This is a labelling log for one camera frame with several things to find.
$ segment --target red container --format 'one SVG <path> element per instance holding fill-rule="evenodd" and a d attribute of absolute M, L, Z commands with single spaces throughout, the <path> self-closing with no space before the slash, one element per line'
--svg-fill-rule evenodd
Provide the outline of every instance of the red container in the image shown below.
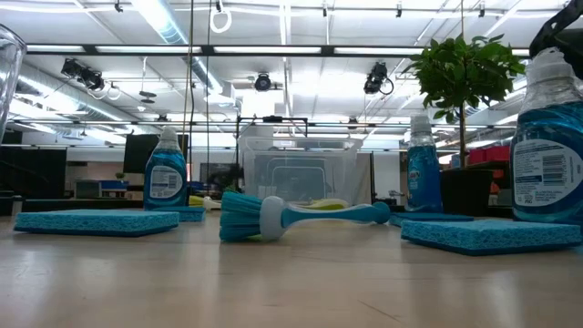
<path fill-rule="evenodd" d="M 486 149 L 486 161 L 509 161 L 510 146 L 496 146 Z"/>
<path fill-rule="evenodd" d="M 477 164 L 486 161 L 486 150 L 485 149 L 472 149 L 470 150 L 470 156 L 468 164 Z"/>

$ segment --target plant pot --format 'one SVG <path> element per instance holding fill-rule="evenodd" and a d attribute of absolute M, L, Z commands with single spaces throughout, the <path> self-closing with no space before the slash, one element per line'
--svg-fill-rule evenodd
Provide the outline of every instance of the plant pot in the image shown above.
<path fill-rule="evenodd" d="M 444 212 L 474 217 L 487 216 L 492 171 L 452 169 L 441 173 Z"/>

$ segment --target table surface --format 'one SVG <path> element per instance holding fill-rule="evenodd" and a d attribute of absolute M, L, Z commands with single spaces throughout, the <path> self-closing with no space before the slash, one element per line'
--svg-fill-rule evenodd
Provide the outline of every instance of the table surface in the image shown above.
<path fill-rule="evenodd" d="M 392 226 L 314 222 L 220 243 L 219 212 L 141 238 L 0 223 L 0 326 L 577 327 L 583 250 L 473 258 Z"/>

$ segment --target brush bristles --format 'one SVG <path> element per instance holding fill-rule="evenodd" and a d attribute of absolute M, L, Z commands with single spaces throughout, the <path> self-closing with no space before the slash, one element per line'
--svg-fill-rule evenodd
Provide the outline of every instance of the brush bristles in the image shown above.
<path fill-rule="evenodd" d="M 259 218 L 262 200 L 234 192 L 222 196 L 220 234 L 223 241 L 243 241 L 261 234 Z"/>

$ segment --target dish soap bottle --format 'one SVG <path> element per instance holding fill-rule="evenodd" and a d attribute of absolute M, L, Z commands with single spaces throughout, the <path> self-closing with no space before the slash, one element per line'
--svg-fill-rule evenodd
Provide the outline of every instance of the dish soap bottle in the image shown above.
<path fill-rule="evenodd" d="M 146 164 L 144 210 L 186 206 L 186 187 L 186 161 L 178 136 L 174 129 L 166 126 Z"/>
<path fill-rule="evenodd" d="M 513 212 L 519 220 L 583 225 L 583 94 L 556 48 L 527 67 L 512 139 Z"/>
<path fill-rule="evenodd" d="M 443 212 L 439 160 L 431 134 L 429 117 L 411 118 L 411 140 L 407 150 L 407 187 L 409 198 L 406 210 Z"/>

